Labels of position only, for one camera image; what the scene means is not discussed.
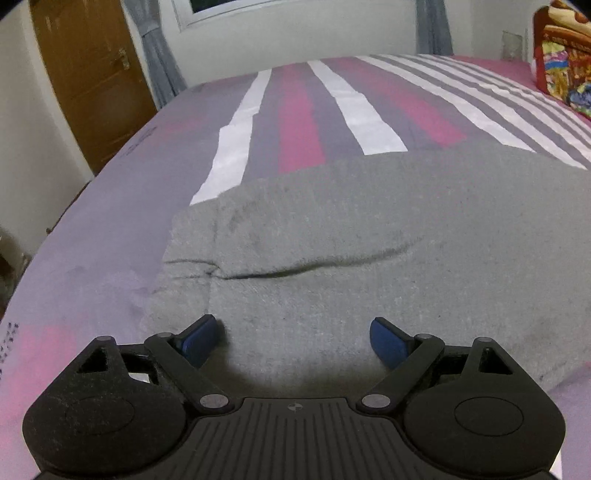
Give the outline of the grey pants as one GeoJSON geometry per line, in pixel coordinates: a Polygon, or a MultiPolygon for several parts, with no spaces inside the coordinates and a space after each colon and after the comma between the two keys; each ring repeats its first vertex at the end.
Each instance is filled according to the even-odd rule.
{"type": "Polygon", "coordinates": [[[339,161],[176,215],[142,328],[211,313],[204,372],[232,395],[377,383],[376,317],[499,342],[544,388],[590,358],[590,175],[494,143],[339,161]]]}

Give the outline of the striped pink purple bed sheet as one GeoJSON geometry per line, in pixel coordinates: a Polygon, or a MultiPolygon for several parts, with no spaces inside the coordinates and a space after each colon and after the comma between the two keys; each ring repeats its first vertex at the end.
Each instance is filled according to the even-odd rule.
{"type": "MultiPolygon", "coordinates": [[[[494,143],[590,175],[590,123],[522,65],[430,55],[308,61],[193,87],[87,186],[44,241],[1,325],[1,475],[37,467],[27,408],[93,338],[137,343],[173,221],[250,182],[345,160],[494,143]]],[[[590,358],[551,391],[563,475],[590,475],[590,358]]]]}

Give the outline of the left grey curtain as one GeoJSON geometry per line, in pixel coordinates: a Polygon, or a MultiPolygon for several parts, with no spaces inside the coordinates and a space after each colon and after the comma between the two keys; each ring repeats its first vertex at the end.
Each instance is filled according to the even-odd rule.
{"type": "Polygon", "coordinates": [[[159,2],[130,0],[123,4],[140,36],[155,104],[160,109],[185,90],[186,83],[162,32],[159,2]]]}

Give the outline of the grey curtain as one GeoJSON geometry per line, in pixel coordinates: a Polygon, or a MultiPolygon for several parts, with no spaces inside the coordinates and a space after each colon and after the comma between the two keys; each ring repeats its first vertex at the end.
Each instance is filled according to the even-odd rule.
{"type": "Polygon", "coordinates": [[[123,4],[140,36],[155,104],[160,109],[185,90],[186,83],[162,32],[159,2],[130,0],[123,4]]]}
{"type": "Polygon", "coordinates": [[[444,0],[417,0],[417,52],[451,56],[453,41],[444,0]]]}

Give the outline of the right grey curtain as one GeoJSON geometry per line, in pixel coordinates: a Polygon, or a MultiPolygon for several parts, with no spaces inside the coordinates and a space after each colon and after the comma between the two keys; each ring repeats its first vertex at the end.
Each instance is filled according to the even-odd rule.
{"type": "Polygon", "coordinates": [[[417,52],[451,56],[453,41],[444,0],[417,0],[417,52]]]}

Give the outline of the brown wooden door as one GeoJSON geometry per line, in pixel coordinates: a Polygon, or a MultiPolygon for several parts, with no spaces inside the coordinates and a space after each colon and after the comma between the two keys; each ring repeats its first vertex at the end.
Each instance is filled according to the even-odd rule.
{"type": "Polygon", "coordinates": [[[155,114],[117,0],[32,1],[42,59],[61,111],[93,174],[155,114]]]}

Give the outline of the colourful folded quilt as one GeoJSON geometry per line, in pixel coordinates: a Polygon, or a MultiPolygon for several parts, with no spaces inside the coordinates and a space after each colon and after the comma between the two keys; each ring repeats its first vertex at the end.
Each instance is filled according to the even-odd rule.
{"type": "Polygon", "coordinates": [[[590,20],[563,1],[533,17],[537,87],[590,118],[590,20]]]}

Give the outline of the wall socket plate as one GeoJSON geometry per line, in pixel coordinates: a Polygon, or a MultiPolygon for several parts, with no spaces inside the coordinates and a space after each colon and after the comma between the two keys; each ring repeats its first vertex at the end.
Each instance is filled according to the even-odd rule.
{"type": "Polygon", "coordinates": [[[505,61],[524,61],[527,53],[527,31],[502,31],[501,58],[505,61]]]}

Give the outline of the window with white frame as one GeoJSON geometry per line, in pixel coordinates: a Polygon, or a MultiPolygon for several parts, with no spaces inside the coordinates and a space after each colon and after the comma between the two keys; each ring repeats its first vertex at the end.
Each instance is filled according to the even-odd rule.
{"type": "Polygon", "coordinates": [[[211,21],[221,16],[256,11],[281,4],[286,4],[286,2],[281,0],[208,1],[206,8],[195,10],[193,1],[172,1],[174,14],[181,31],[191,28],[197,23],[211,21]]]}

